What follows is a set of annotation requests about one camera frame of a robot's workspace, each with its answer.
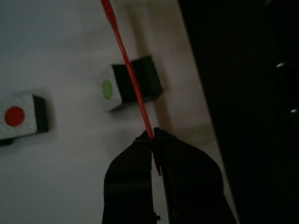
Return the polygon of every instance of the black surface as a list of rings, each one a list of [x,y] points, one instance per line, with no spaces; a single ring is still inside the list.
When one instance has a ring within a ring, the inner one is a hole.
[[[276,69],[285,58],[264,3],[178,4],[240,223],[299,223],[297,116],[285,102]]]
[[[170,224],[234,224],[222,194],[220,168],[210,157],[154,128]]]
[[[33,95],[33,110],[34,110],[34,119],[35,119],[35,132],[46,132],[49,130],[47,125],[47,117],[46,117],[46,108],[45,108],[45,100]]]

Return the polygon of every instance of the black panel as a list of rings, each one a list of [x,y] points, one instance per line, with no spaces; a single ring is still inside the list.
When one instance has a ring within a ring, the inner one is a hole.
[[[264,3],[178,3],[240,223],[299,223],[299,137]]]

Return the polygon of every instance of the white panel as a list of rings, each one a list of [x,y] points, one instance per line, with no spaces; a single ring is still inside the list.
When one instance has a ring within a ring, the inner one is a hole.
[[[174,0],[114,0],[130,60],[150,54],[164,92],[153,126],[202,149],[224,172]],[[103,111],[97,78],[122,63],[98,0],[0,1],[0,96],[47,102],[50,131],[0,148],[0,223],[98,224],[107,165],[144,130],[138,107]],[[230,206],[229,186],[225,191]],[[154,206],[166,223],[161,179]]]

